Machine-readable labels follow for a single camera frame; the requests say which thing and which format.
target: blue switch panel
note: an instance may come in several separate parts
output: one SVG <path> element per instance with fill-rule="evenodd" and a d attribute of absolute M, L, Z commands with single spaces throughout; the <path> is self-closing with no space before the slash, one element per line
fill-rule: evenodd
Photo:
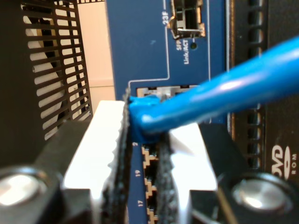
<path fill-rule="evenodd" d="M 175 40 L 167 21 L 171 0 L 107 0 L 110 46 L 117 100 L 129 86 L 138 88 L 199 85 L 224 72 L 225 0 L 203 0 L 206 36 Z M 225 123 L 225 118 L 212 122 Z M 143 155 L 135 143 L 128 212 L 130 224 L 147 224 Z"/>

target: dvd rom logo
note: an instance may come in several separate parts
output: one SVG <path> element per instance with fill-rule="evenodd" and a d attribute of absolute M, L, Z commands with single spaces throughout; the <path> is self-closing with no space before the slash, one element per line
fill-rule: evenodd
<path fill-rule="evenodd" d="M 287 146 L 285 149 L 285 154 L 279 145 L 275 145 L 272 149 L 272 160 L 275 161 L 276 164 L 272 165 L 272 174 L 278 175 L 279 177 L 282 177 L 282 171 L 281 166 L 284 166 L 284 178 L 287 180 L 290 176 L 290 171 L 292 168 L 291 174 L 296 174 L 296 160 L 297 160 L 297 154 L 292 155 L 292 161 L 291 161 L 291 152 L 290 148 Z"/>

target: blue ethernet cable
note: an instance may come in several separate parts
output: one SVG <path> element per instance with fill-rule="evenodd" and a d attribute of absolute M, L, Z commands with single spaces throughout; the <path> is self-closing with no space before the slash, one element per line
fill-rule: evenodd
<path fill-rule="evenodd" d="M 299 37 L 260 57 L 168 99 L 132 98 L 133 138 L 147 142 L 155 134 L 236 112 L 299 92 Z"/>

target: screw head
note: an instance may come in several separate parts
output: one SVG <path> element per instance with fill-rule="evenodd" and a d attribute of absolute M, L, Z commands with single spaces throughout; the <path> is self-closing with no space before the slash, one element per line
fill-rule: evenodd
<path fill-rule="evenodd" d="M 31 175 L 16 174 L 0 179 L 0 206 L 26 202 L 44 191 L 45 184 Z"/>
<path fill-rule="evenodd" d="M 233 198 L 249 209 L 277 211 L 287 206 L 288 196 L 277 185 L 259 179 L 243 180 L 234 186 Z"/>

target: metal grille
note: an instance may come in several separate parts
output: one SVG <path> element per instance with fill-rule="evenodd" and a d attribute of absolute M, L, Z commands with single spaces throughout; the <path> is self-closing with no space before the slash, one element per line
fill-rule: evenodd
<path fill-rule="evenodd" d="M 24 0 L 21 9 L 47 140 L 65 120 L 92 115 L 77 2 Z"/>
<path fill-rule="evenodd" d="M 93 3 L 93 2 L 104 2 L 105 0 L 77 0 L 78 4 L 83 4 L 83 3 Z"/>
<path fill-rule="evenodd" d="M 235 1 L 235 65 L 267 49 L 267 0 Z M 264 167 L 265 109 L 256 106 L 233 115 L 233 136 L 249 167 Z"/>

